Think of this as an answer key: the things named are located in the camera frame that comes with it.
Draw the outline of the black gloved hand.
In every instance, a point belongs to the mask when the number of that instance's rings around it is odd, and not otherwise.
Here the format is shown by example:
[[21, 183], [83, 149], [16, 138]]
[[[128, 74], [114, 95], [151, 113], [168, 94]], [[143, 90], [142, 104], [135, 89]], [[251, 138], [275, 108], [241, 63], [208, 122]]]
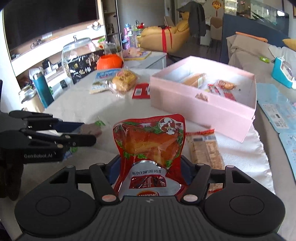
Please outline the black gloved hand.
[[1, 163], [0, 195], [1, 198], [10, 198], [15, 201], [20, 192], [23, 174], [22, 163]]

